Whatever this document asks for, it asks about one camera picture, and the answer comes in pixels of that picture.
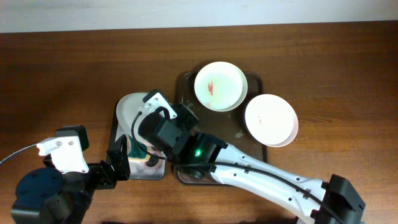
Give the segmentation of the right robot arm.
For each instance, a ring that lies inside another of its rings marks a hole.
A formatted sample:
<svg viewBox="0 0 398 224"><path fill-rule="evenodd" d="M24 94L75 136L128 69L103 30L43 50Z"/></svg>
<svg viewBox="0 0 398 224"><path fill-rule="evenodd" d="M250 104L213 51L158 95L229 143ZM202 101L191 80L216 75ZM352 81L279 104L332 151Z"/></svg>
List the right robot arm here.
<svg viewBox="0 0 398 224"><path fill-rule="evenodd" d="M361 223L366 207L346 178L329 182L292 174L259 161L214 135L191 132L197 117L183 104L142 106L137 133L178 170L252 192L292 212L304 223Z"/></svg>

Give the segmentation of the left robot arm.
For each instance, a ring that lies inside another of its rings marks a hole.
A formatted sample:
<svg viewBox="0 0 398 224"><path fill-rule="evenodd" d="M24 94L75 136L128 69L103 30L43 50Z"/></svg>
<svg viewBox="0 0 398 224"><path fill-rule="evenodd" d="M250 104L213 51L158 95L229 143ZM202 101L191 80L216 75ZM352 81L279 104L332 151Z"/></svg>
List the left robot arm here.
<svg viewBox="0 0 398 224"><path fill-rule="evenodd" d="M88 164L84 126L66 126L37 143L45 167L26 174L16 187L11 216L16 223L81 223L97 190L114 189L128 180L127 137L107 150L105 161Z"/></svg>

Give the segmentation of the green yellow sponge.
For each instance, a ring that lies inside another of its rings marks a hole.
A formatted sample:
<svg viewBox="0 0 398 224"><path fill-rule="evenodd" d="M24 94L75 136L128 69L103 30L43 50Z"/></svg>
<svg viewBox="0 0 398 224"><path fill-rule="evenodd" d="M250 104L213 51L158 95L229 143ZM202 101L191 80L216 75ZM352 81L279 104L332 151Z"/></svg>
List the green yellow sponge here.
<svg viewBox="0 0 398 224"><path fill-rule="evenodd" d="M131 137L129 137L129 142L131 149L127 156L131 166L144 164L148 167L154 167L158 164L159 159L155 156L159 156L159 154L156 148L141 142L137 145Z"/></svg>

